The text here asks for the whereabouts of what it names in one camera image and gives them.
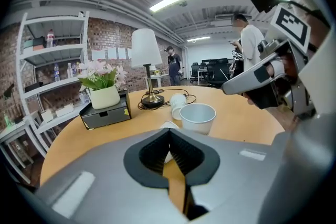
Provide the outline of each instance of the paper on wall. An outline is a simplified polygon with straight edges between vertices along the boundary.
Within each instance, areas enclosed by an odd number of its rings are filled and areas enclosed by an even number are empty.
[[[117,58],[117,48],[116,47],[108,47],[107,48],[108,59],[116,59]]]
[[[105,60],[105,49],[92,50],[92,60]]]
[[[118,48],[119,59],[126,59],[126,49]]]
[[[132,59],[132,49],[127,49],[128,59]]]

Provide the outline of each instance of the pink flowers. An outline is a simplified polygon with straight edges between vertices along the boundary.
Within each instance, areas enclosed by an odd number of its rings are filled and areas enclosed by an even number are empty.
[[[93,90],[111,86],[119,88],[122,84],[125,84],[127,72],[123,70],[122,66],[113,68],[109,63],[95,60],[87,64],[80,63],[78,68],[81,69],[81,73],[77,78],[83,86]]]

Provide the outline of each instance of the black tissue box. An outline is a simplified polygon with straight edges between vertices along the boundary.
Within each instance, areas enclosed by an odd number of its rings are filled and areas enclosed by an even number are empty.
[[[95,110],[91,103],[83,108],[79,115],[87,130],[130,120],[131,109],[127,91],[119,92],[120,102],[105,109]]]

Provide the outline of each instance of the hand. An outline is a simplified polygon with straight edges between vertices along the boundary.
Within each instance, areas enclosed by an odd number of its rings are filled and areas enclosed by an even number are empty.
[[[235,46],[235,47],[239,47],[239,42],[238,41],[232,41],[230,42],[231,45]]]

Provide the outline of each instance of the brick wall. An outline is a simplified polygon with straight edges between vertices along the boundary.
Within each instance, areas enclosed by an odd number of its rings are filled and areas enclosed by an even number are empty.
[[[131,48],[132,47],[132,33],[136,29],[127,25],[114,23],[107,20],[90,18],[88,26],[88,37],[92,49],[105,49],[110,46],[117,48]],[[19,31],[19,24],[13,24],[3,29],[0,32],[0,110],[6,112],[6,114],[12,119],[15,117],[14,103],[12,99],[4,100],[3,92],[10,86],[11,83],[15,84],[13,89],[13,95],[20,106],[20,109],[23,111],[20,104],[20,98],[16,86],[16,70],[15,70],[15,53],[16,53],[16,42],[17,34]],[[28,29],[25,29],[23,36],[23,41],[31,38],[31,35]],[[76,44],[78,40],[58,40],[57,44]],[[181,49],[166,42],[160,38],[157,38],[157,43],[159,46],[160,54],[162,57],[163,63],[157,65],[156,67],[159,70],[163,70],[167,67],[167,52],[164,49],[167,46],[173,46],[175,52],[182,57]],[[131,60],[128,59],[128,53],[126,50],[127,59],[117,59],[117,60],[108,60],[106,62],[110,63],[112,66],[122,65],[124,70],[128,72],[126,79],[126,87],[129,92],[138,91],[145,89],[144,77],[146,76],[145,68],[131,68]],[[88,57],[91,59],[91,50],[88,47]],[[67,62],[59,63],[60,78],[67,78]],[[33,83],[33,67],[26,63],[23,70],[23,84],[24,87]],[[45,83],[54,82],[54,65],[48,65],[36,69],[36,79],[37,81],[42,81]],[[162,80],[163,86],[169,86],[169,78],[165,77]],[[57,109],[61,106],[64,106],[70,102],[78,102],[78,90],[80,88],[79,83],[75,83],[69,86],[65,86],[53,91],[49,91],[40,95],[41,102],[45,109],[53,108]],[[28,106],[30,111],[38,110],[39,106],[35,97],[32,97],[28,100]],[[5,127],[5,122],[3,115],[0,116],[0,130]],[[61,128],[55,128],[55,131],[58,133]]]

